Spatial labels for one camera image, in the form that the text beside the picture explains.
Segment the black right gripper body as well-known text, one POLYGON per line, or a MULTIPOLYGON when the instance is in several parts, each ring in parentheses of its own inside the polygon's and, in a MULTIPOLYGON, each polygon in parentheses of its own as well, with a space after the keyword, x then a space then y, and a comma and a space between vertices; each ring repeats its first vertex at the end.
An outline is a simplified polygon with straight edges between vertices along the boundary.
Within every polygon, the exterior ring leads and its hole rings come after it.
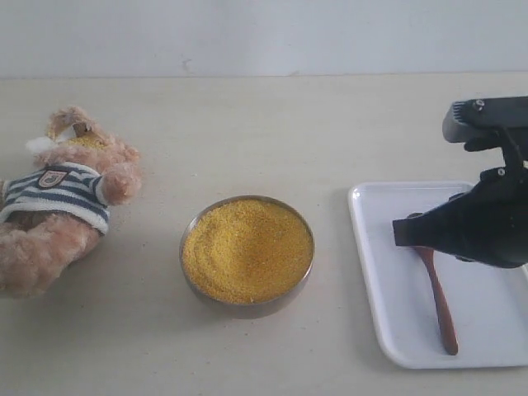
POLYGON ((503 182, 511 178, 514 182, 526 178, 527 128, 508 129, 498 127, 470 139, 464 144, 467 152, 501 149, 504 165, 480 173, 481 182, 503 182))

